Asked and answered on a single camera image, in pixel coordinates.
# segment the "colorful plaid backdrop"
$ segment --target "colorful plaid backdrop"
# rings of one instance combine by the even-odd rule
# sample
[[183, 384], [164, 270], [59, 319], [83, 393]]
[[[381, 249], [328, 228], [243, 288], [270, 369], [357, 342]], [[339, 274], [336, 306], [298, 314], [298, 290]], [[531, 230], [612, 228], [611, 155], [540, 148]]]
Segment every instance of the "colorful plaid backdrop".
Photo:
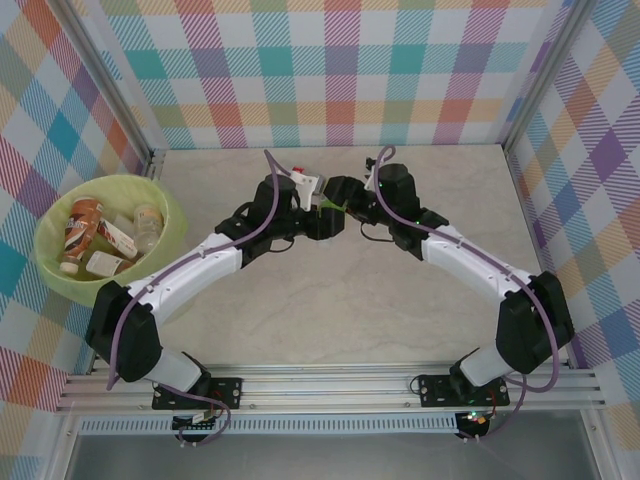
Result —
[[618, 459], [640, 466], [640, 1], [600, 0], [511, 163]]
[[141, 163], [44, 0], [0, 0], [0, 478], [35, 476], [89, 309], [49, 291], [36, 221], [63, 193]]
[[74, 0], [171, 148], [496, 143], [572, 3]]

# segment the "white marble surface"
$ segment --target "white marble surface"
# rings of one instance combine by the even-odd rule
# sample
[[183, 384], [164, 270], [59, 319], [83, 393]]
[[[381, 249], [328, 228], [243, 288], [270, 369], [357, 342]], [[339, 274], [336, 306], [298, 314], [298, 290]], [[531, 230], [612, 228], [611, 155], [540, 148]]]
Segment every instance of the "white marble surface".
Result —
[[[362, 177], [376, 147], [272, 149], [285, 166]], [[498, 146], [400, 147], [423, 206], [507, 262], [538, 263]], [[253, 198], [269, 173], [261, 150], [172, 151], [161, 180], [189, 218], [189, 247]], [[201, 292], [161, 330], [165, 346], [205, 363], [454, 360], [492, 341], [497, 312], [464, 284], [392, 244], [345, 231], [326, 244], [298, 237]], [[368, 227], [385, 237], [383, 227]]]

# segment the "bottle cap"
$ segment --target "bottle cap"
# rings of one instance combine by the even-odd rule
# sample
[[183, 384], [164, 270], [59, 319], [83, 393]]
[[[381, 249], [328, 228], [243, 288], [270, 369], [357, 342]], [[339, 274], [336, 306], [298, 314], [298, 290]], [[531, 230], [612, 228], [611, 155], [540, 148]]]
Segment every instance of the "bottle cap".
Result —
[[62, 262], [60, 264], [60, 271], [69, 275], [75, 275], [78, 273], [78, 265], [71, 262]]

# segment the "table surface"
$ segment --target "table surface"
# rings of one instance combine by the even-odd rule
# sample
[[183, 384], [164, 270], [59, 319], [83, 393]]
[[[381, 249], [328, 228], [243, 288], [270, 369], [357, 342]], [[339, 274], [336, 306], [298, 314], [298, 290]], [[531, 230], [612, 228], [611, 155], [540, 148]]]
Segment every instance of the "table surface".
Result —
[[[284, 166], [363, 178], [377, 147], [272, 149]], [[423, 206], [503, 260], [540, 271], [499, 146], [401, 147]], [[189, 248], [269, 173], [259, 149], [170, 151], [161, 181], [182, 204]], [[388, 237], [384, 227], [365, 227]], [[296, 239], [202, 291], [165, 324], [166, 347], [204, 363], [387, 363], [455, 360], [493, 341], [497, 312], [449, 273], [389, 243], [365, 240], [350, 217], [326, 242]]]

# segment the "vent grille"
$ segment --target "vent grille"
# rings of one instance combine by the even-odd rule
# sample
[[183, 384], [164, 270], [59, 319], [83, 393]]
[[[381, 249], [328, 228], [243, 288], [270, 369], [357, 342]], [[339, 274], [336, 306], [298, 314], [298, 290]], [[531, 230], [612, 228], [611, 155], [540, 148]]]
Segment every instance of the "vent grille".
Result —
[[[191, 427], [189, 431], [209, 433]], [[456, 433], [455, 414], [237, 415], [225, 434]], [[85, 417], [81, 435], [173, 434], [171, 417]]]

